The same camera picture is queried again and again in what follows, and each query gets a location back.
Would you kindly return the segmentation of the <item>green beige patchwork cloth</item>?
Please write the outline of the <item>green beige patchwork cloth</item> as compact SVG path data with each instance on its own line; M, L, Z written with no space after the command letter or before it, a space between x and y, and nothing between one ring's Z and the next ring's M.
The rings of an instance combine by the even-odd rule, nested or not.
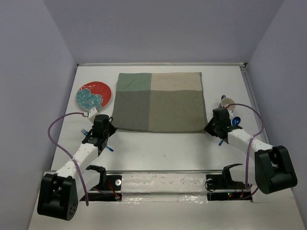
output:
M202 132L208 123L202 74L120 73L112 117L121 130Z

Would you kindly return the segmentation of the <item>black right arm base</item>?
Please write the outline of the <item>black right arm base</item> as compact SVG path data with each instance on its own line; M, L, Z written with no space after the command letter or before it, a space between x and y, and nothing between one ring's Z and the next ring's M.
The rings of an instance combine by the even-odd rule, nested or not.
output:
M252 201L250 190L245 189L243 182L232 180L230 169L242 164L236 163L225 166L220 174L207 174L204 183L208 201Z

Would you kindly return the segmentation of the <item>red floral plate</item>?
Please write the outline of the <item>red floral plate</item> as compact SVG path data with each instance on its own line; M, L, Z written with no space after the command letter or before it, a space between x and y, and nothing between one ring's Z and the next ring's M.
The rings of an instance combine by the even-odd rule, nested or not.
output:
M76 104L83 111L90 111L93 107L98 110L104 108L112 97L110 87L100 81L89 82L76 93Z

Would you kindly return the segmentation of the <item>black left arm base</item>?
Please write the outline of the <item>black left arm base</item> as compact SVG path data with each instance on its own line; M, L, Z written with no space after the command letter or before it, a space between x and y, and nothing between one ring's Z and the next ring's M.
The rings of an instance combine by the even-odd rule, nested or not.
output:
M122 200L121 175L107 175L102 166L90 165L83 172L89 201L115 202Z

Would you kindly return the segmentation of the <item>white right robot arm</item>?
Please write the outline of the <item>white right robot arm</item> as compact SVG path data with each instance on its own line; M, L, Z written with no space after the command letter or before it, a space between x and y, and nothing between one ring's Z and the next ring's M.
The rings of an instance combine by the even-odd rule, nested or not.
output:
M297 186L287 148L266 144L255 138L260 132L251 136L242 127L233 125L226 108L213 109L213 117L204 131L246 152L245 185L255 184L264 194Z

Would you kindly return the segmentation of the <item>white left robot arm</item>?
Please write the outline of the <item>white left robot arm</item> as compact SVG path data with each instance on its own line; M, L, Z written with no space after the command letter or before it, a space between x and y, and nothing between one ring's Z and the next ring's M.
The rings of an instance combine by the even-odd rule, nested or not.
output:
M81 142L77 152L68 153L69 160L55 173L46 173L40 184L37 213L56 219L71 220L79 201L89 203L90 190L101 191L104 186L111 190L115 200L120 200L112 183L107 179L106 169L93 164L107 147L107 141L115 132L113 118L97 114L93 126Z

